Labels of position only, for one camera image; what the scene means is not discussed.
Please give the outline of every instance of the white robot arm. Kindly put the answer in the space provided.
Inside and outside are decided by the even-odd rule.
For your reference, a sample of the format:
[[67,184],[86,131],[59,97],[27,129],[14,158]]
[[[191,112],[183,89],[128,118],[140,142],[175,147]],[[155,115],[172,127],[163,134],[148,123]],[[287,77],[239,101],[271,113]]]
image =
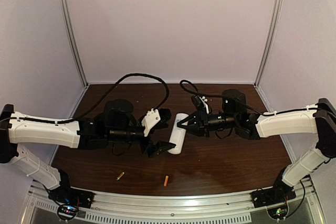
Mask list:
[[139,144],[148,157],[175,146],[151,141],[155,127],[161,129],[167,125],[171,117],[168,109],[148,111],[141,125],[137,125],[132,112],[129,101],[117,99],[107,102],[104,111],[94,119],[60,120],[14,112],[14,106],[7,104],[0,114],[0,163],[12,164],[42,183],[51,199],[70,206],[79,202],[79,206],[89,208],[93,193],[71,188],[64,171],[41,161],[23,143],[57,144],[82,150],[105,148],[109,143]]
[[193,114],[187,117],[184,114],[177,115],[170,142],[175,143],[176,148],[179,149],[178,151],[171,149],[170,153],[181,152],[185,133],[209,136],[210,131],[224,129],[235,129],[237,135],[251,140],[292,133],[311,133],[318,139],[313,147],[280,172],[267,196],[263,195],[267,190],[259,190],[253,194],[253,199],[257,199],[254,202],[255,207],[267,205],[269,201],[265,198],[272,198],[274,203],[282,202],[286,194],[289,194],[289,198],[295,197],[292,193],[294,185],[319,168],[321,164],[336,157],[336,110],[325,98],[305,108],[250,114],[247,109],[252,108],[246,105],[245,95],[238,90],[226,90],[222,96],[223,112],[212,114],[204,106],[202,95],[205,94],[192,97],[192,102],[197,109]]

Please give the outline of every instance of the floor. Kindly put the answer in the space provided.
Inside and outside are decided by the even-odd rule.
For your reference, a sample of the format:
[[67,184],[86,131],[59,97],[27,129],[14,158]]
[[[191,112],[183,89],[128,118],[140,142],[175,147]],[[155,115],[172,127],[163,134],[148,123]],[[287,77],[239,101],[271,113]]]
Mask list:
[[[252,85],[199,84],[200,92],[221,94],[226,89],[239,89],[246,94],[247,104],[258,111],[265,107]],[[110,85],[91,85],[76,114],[90,108]],[[157,130],[152,139],[169,141],[177,113],[192,113],[195,108],[190,94],[178,84],[169,85],[171,95],[163,108],[173,114],[170,127]],[[99,114],[108,100],[124,98],[134,104],[136,118],[156,106],[164,97],[160,84],[119,85],[88,116]],[[221,109],[221,99],[209,99],[214,113]],[[114,156],[111,148],[95,151],[74,150],[60,146],[53,166],[69,174],[71,185],[89,190],[148,196],[195,196],[232,193],[271,186],[278,173],[290,164],[279,136],[262,140],[244,140],[234,134],[220,140],[188,135],[182,153],[164,153],[156,158],[141,155],[133,145],[122,156]],[[125,172],[119,181],[116,177]],[[167,187],[163,186],[169,176]]]

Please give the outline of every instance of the orange object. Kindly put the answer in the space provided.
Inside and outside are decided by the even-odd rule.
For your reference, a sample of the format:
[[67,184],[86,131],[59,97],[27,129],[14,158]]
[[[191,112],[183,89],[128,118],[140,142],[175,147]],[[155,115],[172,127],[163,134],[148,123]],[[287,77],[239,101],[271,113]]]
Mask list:
[[169,179],[169,176],[166,176],[166,179],[164,180],[164,184],[163,184],[164,187],[167,186],[167,184],[168,184],[168,179]]

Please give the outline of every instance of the black cable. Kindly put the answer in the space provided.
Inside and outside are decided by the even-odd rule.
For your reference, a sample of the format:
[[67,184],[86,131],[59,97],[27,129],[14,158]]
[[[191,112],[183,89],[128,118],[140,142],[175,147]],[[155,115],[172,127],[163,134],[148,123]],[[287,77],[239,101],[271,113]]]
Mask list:
[[46,190],[48,196],[52,199],[53,202],[55,202],[58,206],[61,206],[60,203],[58,203],[57,201],[55,201],[55,199],[53,198],[53,196],[50,194],[50,190],[45,186],[43,185],[44,189]]
[[212,107],[211,107],[211,105],[210,104],[208,104],[208,107],[209,107],[209,114],[212,114]]
[[324,111],[326,111],[328,115],[330,115],[332,118],[334,118],[336,120],[336,115],[334,115],[333,113],[331,113],[328,110],[324,110]]
[[331,161],[331,158],[328,161],[324,161],[325,164],[329,163]]
[[293,212],[291,212],[288,216],[286,216],[286,219],[289,218],[289,217],[291,217],[301,207],[303,201],[305,200],[306,189],[305,189],[305,187],[304,187],[304,185],[303,185],[303,183],[302,183],[301,180],[300,180],[300,184],[301,184],[301,186],[303,188],[303,197],[302,197],[302,200],[301,200],[300,204],[298,205],[298,207]]
[[[77,213],[79,212],[79,209],[78,207],[75,207],[75,206],[72,206],[70,204],[60,204],[58,203],[52,196],[52,194],[50,193],[50,190],[45,186],[43,185],[44,189],[46,190],[48,196],[52,199],[52,201],[58,205],[58,208],[57,208],[57,211],[56,211],[56,214],[58,216],[58,218],[60,218],[61,220],[63,221],[71,221],[73,220],[74,217],[76,217]],[[71,207],[71,210],[74,209],[74,212],[75,212],[75,215],[71,216],[71,217],[66,217],[66,216],[63,216],[61,215],[61,211],[67,211],[68,207]]]
[[129,145],[127,146],[127,148],[126,148],[123,152],[121,152],[121,153],[115,153],[115,152],[114,152],[114,143],[112,143],[112,154],[113,154],[114,156],[121,156],[121,155],[124,155],[124,154],[126,154],[126,152],[131,148],[131,146],[132,146],[132,144],[129,144]]
[[231,97],[227,97],[227,96],[222,95],[222,94],[205,94],[205,93],[200,93],[200,92],[198,92],[198,91],[195,92],[195,91],[192,91],[192,90],[190,90],[190,89],[187,89],[187,88],[184,86],[184,84],[183,84],[183,83],[185,83],[185,82],[188,83],[188,84],[191,83],[191,82],[188,81],[188,80],[181,80],[181,81],[180,81],[180,87],[181,87],[184,91],[186,91],[186,92],[188,92],[188,93],[190,93],[190,94],[199,95],[199,96],[202,96],[202,97],[212,97],[212,98],[222,98],[222,99],[224,98],[224,99],[226,99],[226,100],[233,100],[233,101],[236,101],[236,102],[238,102],[239,104],[243,105],[243,106],[246,107],[247,109],[252,110],[252,111],[256,112],[257,114],[262,115],[261,112],[259,112],[259,111],[255,110],[254,108],[252,108],[252,107],[250,107],[250,106],[248,106],[248,105],[246,105],[246,104],[244,104],[244,103],[238,101],[237,99],[233,99],[233,98],[231,98]]
[[215,131],[216,136],[217,136],[219,139],[225,139],[225,138],[231,136],[232,131],[233,131],[233,128],[230,129],[229,133],[228,133],[226,136],[220,136],[220,135],[218,134],[218,131],[219,131],[219,130],[216,130],[216,131]]
[[193,84],[191,81],[188,81],[188,80],[183,80],[183,81],[186,82],[186,83],[188,83],[188,84],[190,84],[191,87],[193,87],[194,90],[196,90],[196,92],[198,92],[198,88],[197,88],[197,86],[196,86],[195,84]]
[[[192,84],[192,83],[191,83],[190,81],[188,81],[188,80],[181,80],[181,81],[180,81],[180,86],[181,86],[181,88],[182,88],[184,91],[186,91],[186,92],[188,92],[188,93],[190,93],[190,94],[200,95],[200,96],[203,96],[203,97],[213,97],[213,98],[222,98],[222,99],[226,99],[226,100],[233,100],[233,101],[235,101],[235,102],[241,104],[241,105],[244,106],[245,108],[247,108],[247,109],[249,109],[249,110],[252,110],[252,111],[256,112],[257,114],[259,114],[259,115],[263,115],[263,116],[274,116],[274,115],[276,115],[276,114],[279,115],[279,114],[284,114],[284,113],[289,113],[289,112],[305,111],[305,110],[307,110],[307,108],[300,108],[300,109],[292,109],[292,110],[279,111],[279,112],[277,112],[276,114],[275,114],[275,113],[265,114],[265,113],[261,113],[261,112],[255,110],[254,108],[252,108],[252,107],[250,107],[250,106],[248,106],[248,105],[246,105],[246,104],[240,102],[240,101],[237,100],[237,99],[234,99],[234,98],[231,98],[231,97],[227,97],[227,96],[225,96],[225,95],[221,95],[221,94],[205,94],[205,93],[194,92],[194,91],[192,91],[192,90],[190,90],[190,89],[187,89],[187,88],[184,86],[183,83],[185,83],[185,82],[188,83],[188,84]],[[308,110],[320,110],[320,108],[308,108]],[[331,114],[334,118],[336,118],[335,115],[333,115],[333,114],[330,113],[329,111],[327,111],[327,112],[328,112],[328,114]]]
[[126,74],[125,76],[121,77],[112,87],[110,87],[90,109],[88,109],[86,112],[84,112],[83,114],[81,114],[81,115],[79,115],[75,118],[68,119],[68,120],[62,120],[62,121],[41,120],[41,119],[37,119],[37,118],[19,118],[19,120],[39,122],[39,123],[52,123],[52,124],[55,124],[56,121],[57,121],[57,124],[66,124],[66,123],[71,123],[71,122],[77,121],[77,120],[83,118],[84,116],[86,116],[87,114],[89,114],[90,112],[92,112],[102,102],[102,100],[104,100],[104,98],[112,90],[114,90],[124,79],[126,79],[128,77],[134,77],[134,76],[140,76],[140,77],[146,77],[146,78],[154,79],[154,80],[157,80],[158,82],[160,82],[164,85],[164,88],[166,90],[166,95],[163,98],[163,100],[159,103],[159,105],[156,106],[154,109],[158,109],[161,105],[163,105],[167,101],[167,99],[169,97],[169,88],[168,88],[167,83],[164,82],[164,80],[162,80],[159,77],[153,76],[151,74],[147,74],[147,73],[129,73],[129,74]]

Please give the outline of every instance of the white panel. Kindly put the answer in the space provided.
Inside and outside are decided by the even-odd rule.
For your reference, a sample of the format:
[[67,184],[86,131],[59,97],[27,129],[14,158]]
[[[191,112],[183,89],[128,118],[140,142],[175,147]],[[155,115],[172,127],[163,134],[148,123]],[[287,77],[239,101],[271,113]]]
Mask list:
[[274,0],[68,0],[90,83],[129,72],[253,83]]
[[[59,0],[0,0],[0,110],[66,118],[82,87]],[[55,146],[30,145],[49,161]],[[0,223],[17,224],[31,179],[0,165]]]
[[[276,110],[302,107],[328,98],[336,106],[336,2],[284,0],[276,38],[261,82]],[[296,155],[307,150],[312,135],[288,135]],[[327,223],[336,212],[336,163],[312,175]]]

